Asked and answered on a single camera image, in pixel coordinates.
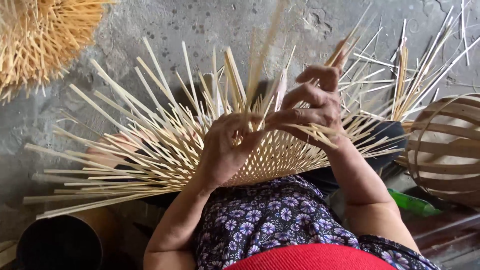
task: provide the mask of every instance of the purple flower pattern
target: purple flower pattern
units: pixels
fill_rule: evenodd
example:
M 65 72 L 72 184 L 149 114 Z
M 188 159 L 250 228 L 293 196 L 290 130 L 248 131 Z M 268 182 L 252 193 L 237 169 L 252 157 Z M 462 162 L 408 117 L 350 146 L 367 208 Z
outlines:
M 203 270 L 222 269 L 272 248 L 316 243 L 361 249 L 398 270 L 439 270 L 393 241 L 374 235 L 355 237 L 340 226 L 321 192 L 298 175 L 217 189 L 194 236 L 194 257 Z

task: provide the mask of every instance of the red cloth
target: red cloth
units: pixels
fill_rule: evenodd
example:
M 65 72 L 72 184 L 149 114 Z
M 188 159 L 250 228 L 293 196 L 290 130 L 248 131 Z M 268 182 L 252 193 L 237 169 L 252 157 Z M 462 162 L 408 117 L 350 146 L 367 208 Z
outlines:
M 374 255 L 333 244 L 291 245 L 274 248 L 225 268 L 226 270 L 392 270 Z

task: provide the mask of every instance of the woman's left hand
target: woman's left hand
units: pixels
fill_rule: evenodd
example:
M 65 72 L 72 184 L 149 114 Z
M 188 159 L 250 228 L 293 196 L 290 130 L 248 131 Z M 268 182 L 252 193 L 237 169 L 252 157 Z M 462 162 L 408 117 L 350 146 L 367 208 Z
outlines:
M 204 138 L 200 163 L 191 182 L 213 191 L 232 178 L 265 134 L 264 131 L 250 132 L 248 121 L 258 123 L 261 119 L 252 114 L 232 113 L 215 120 Z M 242 143 L 235 146 L 233 140 L 240 136 Z

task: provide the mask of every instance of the hand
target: hand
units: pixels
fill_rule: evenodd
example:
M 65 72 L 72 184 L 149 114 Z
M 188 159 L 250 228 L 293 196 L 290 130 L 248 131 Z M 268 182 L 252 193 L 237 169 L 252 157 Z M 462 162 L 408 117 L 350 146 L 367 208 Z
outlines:
M 340 97 L 337 89 L 338 79 L 347 60 L 345 54 L 345 50 L 342 50 L 331 67 L 311 65 L 303 71 L 296 79 L 297 83 L 303 84 L 285 95 L 281 110 L 266 118 L 267 129 L 275 128 L 286 131 L 300 140 L 328 150 L 330 147 L 324 143 L 309 138 L 306 133 L 297 128 L 284 124 L 315 123 L 328 127 L 338 131 L 335 135 L 326 135 L 333 143 L 338 139 L 339 134 L 345 132 L 340 118 Z M 294 108 L 300 101 L 309 103 L 310 107 Z
M 247 121 L 258 123 L 261 119 L 260 116 L 232 113 L 215 120 L 205 136 L 194 181 L 203 189 L 213 191 L 232 178 L 265 134 L 265 131 L 250 132 Z M 238 136 L 242 137 L 242 143 L 235 146 L 233 140 Z

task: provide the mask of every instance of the gray concrete floor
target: gray concrete floor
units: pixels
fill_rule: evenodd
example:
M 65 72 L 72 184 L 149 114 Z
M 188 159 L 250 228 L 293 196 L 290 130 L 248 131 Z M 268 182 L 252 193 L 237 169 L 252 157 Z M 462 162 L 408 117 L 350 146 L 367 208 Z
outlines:
M 455 5 L 452 14 L 456 16 L 460 3 L 460 0 L 373 0 L 367 21 L 376 12 L 378 15 L 366 32 L 368 38 L 363 39 L 359 48 L 377 31 L 382 15 L 384 29 L 379 35 L 377 55 L 386 61 L 398 46 L 403 19 L 412 19 L 406 36 L 409 65 L 414 66 L 414 59 L 422 56 L 430 38 L 437 34 L 450 6 Z M 287 63 L 294 45 L 297 45 L 297 50 L 288 73 L 291 81 L 302 71 L 305 63 L 325 61 L 335 44 L 357 23 L 367 4 L 364 0 L 291 0 L 262 77 L 272 79 L 278 67 Z M 140 101 L 153 107 L 143 87 L 139 86 L 140 80 L 133 70 L 137 65 L 137 56 L 153 66 L 141 42 L 142 37 L 148 37 L 172 88 L 179 87 L 172 71 L 178 70 L 184 79 L 187 78 L 181 51 L 182 40 L 188 46 L 193 73 L 197 73 L 197 70 L 204 73 L 211 70 L 210 55 L 214 45 L 219 50 L 231 46 L 239 72 L 246 79 L 252 27 L 258 29 L 255 44 L 259 46 L 266 35 L 269 16 L 275 6 L 273 0 L 129 0 L 108 7 L 96 32 L 96 45 L 82 52 L 64 80 L 56 81 L 47 88 L 46 97 L 37 95 L 26 99 L 21 94 L 10 104 L 0 107 L 0 242 L 18 239 L 35 213 L 43 209 L 43 206 L 35 208 L 22 205 L 23 196 L 47 194 L 50 191 L 48 186 L 32 182 L 33 173 L 44 168 L 81 167 L 77 163 L 23 150 L 25 143 L 54 150 L 85 150 L 84 146 L 52 134 L 51 125 L 62 118 L 60 109 L 66 110 L 98 132 L 116 132 L 112 124 L 68 88 L 73 83 L 89 96 L 93 95 L 93 90 L 98 90 L 110 98 L 116 98 L 94 72 L 89 63 L 90 58 L 96 59 L 114 80 Z M 467 41 L 471 43 L 480 34 L 479 27 L 476 26 L 479 23 L 479 5 L 472 1 L 467 13 L 468 25 L 472 25 L 467 28 Z M 459 42 L 461 40 L 458 34 L 453 35 L 440 55 L 448 59 L 457 51 Z M 454 85 L 452 82 L 475 82 L 479 67 L 477 52 L 474 49 L 469 54 L 470 67 L 465 65 L 465 60 L 461 60 L 449 72 L 448 79 L 439 83 L 440 97 L 473 92 L 471 87 Z M 218 66 L 221 66 L 221 59 L 217 59 Z M 166 104 L 163 95 L 159 95 L 159 99 Z M 103 107 L 114 118 L 125 122 L 115 110 Z M 88 132 L 70 122 L 60 121 L 57 125 L 79 136 L 91 138 Z

